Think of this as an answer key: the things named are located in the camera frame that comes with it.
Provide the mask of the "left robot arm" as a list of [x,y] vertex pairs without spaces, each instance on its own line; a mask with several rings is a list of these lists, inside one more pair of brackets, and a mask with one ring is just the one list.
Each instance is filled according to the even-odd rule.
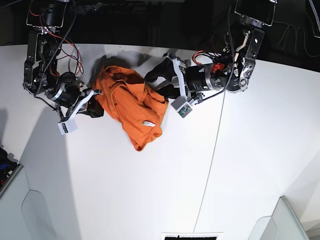
[[227,17],[222,53],[199,50],[191,60],[165,53],[164,60],[146,74],[145,81],[154,83],[159,77],[164,78],[168,84],[158,93],[189,105],[207,101],[205,91],[215,91],[215,96],[225,91],[245,91],[265,36],[263,26],[272,26],[276,4],[275,0],[236,1],[227,14],[234,12],[239,21],[231,23]]

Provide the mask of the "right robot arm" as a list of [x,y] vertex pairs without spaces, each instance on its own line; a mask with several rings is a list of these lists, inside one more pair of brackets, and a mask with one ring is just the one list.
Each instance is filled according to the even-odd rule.
[[[101,105],[95,100],[100,90],[85,89],[77,78],[84,72],[81,54],[68,35],[76,21],[74,0],[32,0],[28,7],[26,24],[33,29],[28,35],[27,55],[24,62],[23,88],[34,98],[60,115],[62,121],[73,115],[83,114],[91,118],[104,115]],[[59,54],[63,44],[71,45],[75,55],[65,56],[76,60],[74,71],[58,72]]]

